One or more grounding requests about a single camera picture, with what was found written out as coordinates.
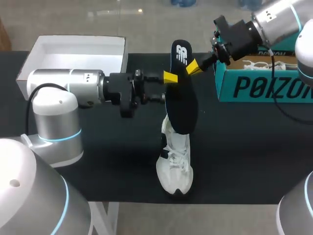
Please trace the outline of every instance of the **cardboard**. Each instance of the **cardboard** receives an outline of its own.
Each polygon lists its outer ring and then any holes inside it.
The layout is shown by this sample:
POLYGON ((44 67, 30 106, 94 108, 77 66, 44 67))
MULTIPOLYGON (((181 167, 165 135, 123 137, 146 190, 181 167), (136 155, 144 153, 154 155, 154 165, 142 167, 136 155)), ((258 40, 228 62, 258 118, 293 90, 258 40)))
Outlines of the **cardboard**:
POLYGON ((7 51, 11 49, 11 41, 0 19, 0 51, 7 51))
MULTIPOLYGON (((276 70, 272 80, 271 70, 244 70, 243 60, 271 63, 270 57, 246 56, 232 61, 230 66, 218 62, 215 83, 221 102, 274 102, 272 89, 281 103, 313 103, 313 91, 298 77, 297 70, 276 70)), ((275 56, 275 61, 297 64, 294 56, 275 56)))

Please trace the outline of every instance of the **black tabletop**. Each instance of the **black tabletop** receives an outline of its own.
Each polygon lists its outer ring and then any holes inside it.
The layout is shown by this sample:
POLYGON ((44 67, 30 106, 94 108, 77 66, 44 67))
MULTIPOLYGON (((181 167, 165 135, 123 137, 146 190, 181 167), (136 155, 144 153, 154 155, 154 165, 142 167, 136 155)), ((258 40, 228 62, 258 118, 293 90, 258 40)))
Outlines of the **black tabletop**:
MULTIPOLYGON (((24 131, 26 102, 15 79, 27 54, 0 53, 0 137, 24 131)), ((169 61, 170 54, 130 54, 127 70, 169 71, 169 61)), ((190 137, 194 182, 188 197, 171 198, 158 182, 160 104, 139 107, 133 119, 122 119, 110 104, 81 110, 84 156, 58 172, 90 201, 277 204, 313 170, 312 126, 286 119, 271 103, 219 102, 212 70, 193 81, 199 120, 190 137)), ((154 85, 148 92, 163 89, 154 85)), ((282 106, 313 119, 312 104, 282 106)), ((36 133, 33 118, 30 132, 36 133)))

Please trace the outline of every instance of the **teal shoe box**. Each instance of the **teal shoe box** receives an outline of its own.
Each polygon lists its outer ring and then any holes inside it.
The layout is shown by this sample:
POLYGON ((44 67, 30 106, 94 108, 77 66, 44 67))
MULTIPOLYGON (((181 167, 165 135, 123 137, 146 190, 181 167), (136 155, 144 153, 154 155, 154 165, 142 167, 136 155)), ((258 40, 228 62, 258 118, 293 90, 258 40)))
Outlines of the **teal shoe box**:
MULTIPOLYGON (((282 41, 272 50, 275 61, 297 64, 294 46, 297 35, 282 41)), ((239 61, 231 61, 226 66, 219 61, 214 67, 215 83, 220 102, 274 102, 272 89, 281 103, 313 103, 313 91, 298 77, 297 70, 276 70, 275 78, 271 70, 244 70, 243 60, 271 64, 268 52, 260 48, 257 54, 246 56, 239 61)))

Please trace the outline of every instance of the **metal cylinder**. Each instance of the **metal cylinder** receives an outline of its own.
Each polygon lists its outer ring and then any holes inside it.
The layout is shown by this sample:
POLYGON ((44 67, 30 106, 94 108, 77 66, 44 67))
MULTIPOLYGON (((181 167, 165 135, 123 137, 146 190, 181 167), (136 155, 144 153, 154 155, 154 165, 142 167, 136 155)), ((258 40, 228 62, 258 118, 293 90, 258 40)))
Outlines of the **metal cylinder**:
POLYGON ((0 140, 0 234, 88 235, 88 202, 28 147, 0 140))
POLYGON ((43 140, 68 139, 80 132, 77 99, 72 93, 42 88, 33 99, 33 110, 43 140))
POLYGON ((308 21, 295 44, 295 54, 298 60, 299 78, 309 86, 313 86, 313 20, 308 21))
POLYGON ((104 102, 104 74, 101 70, 35 70, 27 81, 28 96, 44 83, 54 83, 73 93, 80 105, 90 107, 104 102))
POLYGON ((70 165, 83 155, 78 104, 74 94, 42 88, 33 99, 38 135, 23 143, 52 167, 70 165))
POLYGON ((276 223, 280 235, 311 235, 313 231, 312 173, 283 197, 278 205, 276 223))
POLYGON ((252 18, 263 43, 272 46, 300 32, 313 18, 312 9, 312 0, 276 0, 252 13, 252 18))

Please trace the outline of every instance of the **white shoe box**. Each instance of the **white shoe box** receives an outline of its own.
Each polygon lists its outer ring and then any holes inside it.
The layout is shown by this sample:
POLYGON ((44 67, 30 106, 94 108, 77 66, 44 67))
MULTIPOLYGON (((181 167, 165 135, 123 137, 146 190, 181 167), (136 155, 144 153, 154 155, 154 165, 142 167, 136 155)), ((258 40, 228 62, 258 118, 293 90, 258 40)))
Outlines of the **white shoe box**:
POLYGON ((44 35, 38 37, 19 75, 17 84, 28 99, 28 76, 37 69, 102 70, 126 72, 126 38, 116 36, 44 35))

